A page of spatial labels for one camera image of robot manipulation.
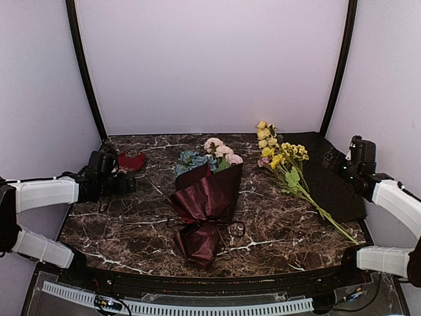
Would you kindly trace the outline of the red wrapping paper sheet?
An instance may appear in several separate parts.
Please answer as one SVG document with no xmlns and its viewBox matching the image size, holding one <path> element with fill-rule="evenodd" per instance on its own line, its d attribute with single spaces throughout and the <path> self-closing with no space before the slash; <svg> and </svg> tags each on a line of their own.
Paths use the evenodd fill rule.
<svg viewBox="0 0 421 316">
<path fill-rule="evenodd" d="M 175 179 L 176 192 L 167 198 L 180 216 L 180 229 L 173 237 L 183 256 L 197 269 L 213 263 L 223 232 L 236 238 L 245 235 L 245 224 L 234 220 L 243 163 L 212 173 L 209 165 L 195 168 Z"/>
</svg>

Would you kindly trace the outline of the pink fake rose bunch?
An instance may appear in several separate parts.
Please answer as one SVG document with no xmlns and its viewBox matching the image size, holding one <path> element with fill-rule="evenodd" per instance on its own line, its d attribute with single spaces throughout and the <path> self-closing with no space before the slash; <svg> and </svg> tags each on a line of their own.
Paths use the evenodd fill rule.
<svg viewBox="0 0 421 316">
<path fill-rule="evenodd" d="M 207 152 L 206 157 L 212 173 L 224 171 L 243 163 L 243 158 L 235 154 L 233 149 L 219 138 L 209 138 L 203 147 Z"/>
</svg>

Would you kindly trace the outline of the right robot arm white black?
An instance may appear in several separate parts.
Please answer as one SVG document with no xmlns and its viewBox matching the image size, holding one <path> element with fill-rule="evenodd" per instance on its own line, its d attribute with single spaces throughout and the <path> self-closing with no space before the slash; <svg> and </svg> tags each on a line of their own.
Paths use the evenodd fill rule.
<svg viewBox="0 0 421 316">
<path fill-rule="evenodd" d="M 343 255 L 335 279 L 343 286 L 356 280 L 361 270 L 389 273 L 420 286 L 420 198 L 392 176 L 376 171 L 376 146 L 353 142 L 346 155 L 329 150 L 322 160 L 366 200 L 365 224 L 373 240 L 353 246 Z"/>
</svg>

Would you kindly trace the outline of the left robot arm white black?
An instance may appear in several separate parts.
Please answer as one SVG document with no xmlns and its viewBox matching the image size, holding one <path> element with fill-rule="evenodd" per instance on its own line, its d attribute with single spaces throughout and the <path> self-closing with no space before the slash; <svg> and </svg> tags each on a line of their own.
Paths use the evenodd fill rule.
<svg viewBox="0 0 421 316">
<path fill-rule="evenodd" d="M 134 193 L 136 179 L 124 173 L 85 176 L 66 172 L 51 178 L 1 179 L 1 255 L 17 253 L 42 263 L 67 269 L 70 280 L 79 287 L 93 281 L 92 271 L 79 260 L 84 256 L 63 243 L 33 232 L 19 223 L 28 211 L 54 209 L 76 203 L 98 202 L 103 196 Z"/>
</svg>

